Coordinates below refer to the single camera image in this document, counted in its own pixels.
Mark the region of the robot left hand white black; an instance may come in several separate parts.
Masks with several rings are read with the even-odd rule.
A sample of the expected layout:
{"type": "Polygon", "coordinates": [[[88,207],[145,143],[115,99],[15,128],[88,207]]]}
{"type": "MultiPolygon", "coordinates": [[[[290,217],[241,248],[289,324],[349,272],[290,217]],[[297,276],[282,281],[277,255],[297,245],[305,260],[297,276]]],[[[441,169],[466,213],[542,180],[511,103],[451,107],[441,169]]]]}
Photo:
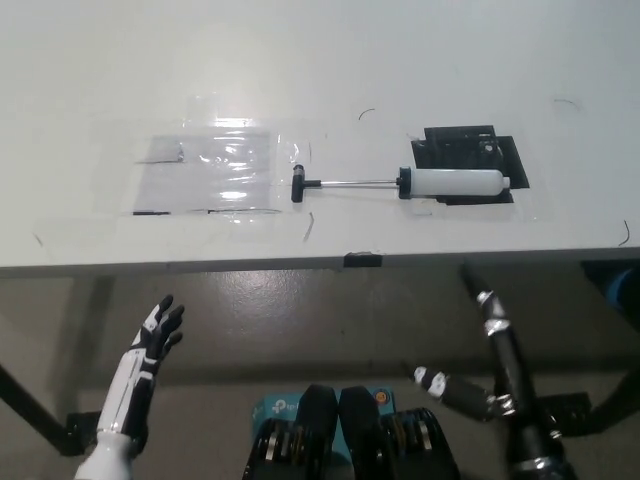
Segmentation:
{"type": "Polygon", "coordinates": [[[169,351],[182,339],[185,308],[165,296],[140,325],[122,355],[98,420],[97,430],[137,440],[147,426],[156,377],[169,351]]]}

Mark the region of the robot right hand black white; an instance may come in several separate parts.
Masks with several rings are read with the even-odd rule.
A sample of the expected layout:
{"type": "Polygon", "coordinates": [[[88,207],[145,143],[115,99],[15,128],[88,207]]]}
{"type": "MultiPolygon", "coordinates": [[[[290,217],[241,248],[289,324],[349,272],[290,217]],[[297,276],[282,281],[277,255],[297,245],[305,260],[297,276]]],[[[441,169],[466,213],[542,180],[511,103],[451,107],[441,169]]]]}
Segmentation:
{"type": "Polygon", "coordinates": [[[563,448],[551,434],[509,315],[497,293],[470,266],[462,266],[460,273],[479,309],[484,336],[490,344],[494,390],[489,392],[424,366],[414,370],[414,383],[466,417],[481,422],[503,421],[507,427],[506,457],[514,470],[542,470],[558,463],[563,448]]]}

